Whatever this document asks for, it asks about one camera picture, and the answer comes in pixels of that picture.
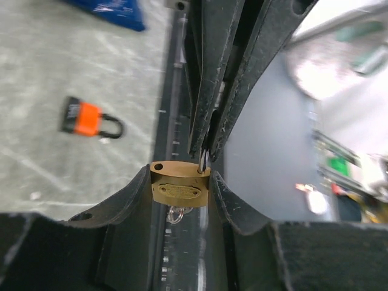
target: blue bag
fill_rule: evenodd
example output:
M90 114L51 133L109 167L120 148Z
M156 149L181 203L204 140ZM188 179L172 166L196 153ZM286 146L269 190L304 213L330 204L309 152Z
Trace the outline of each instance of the blue bag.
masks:
M66 0L114 24L137 32L144 29L141 11L136 0Z

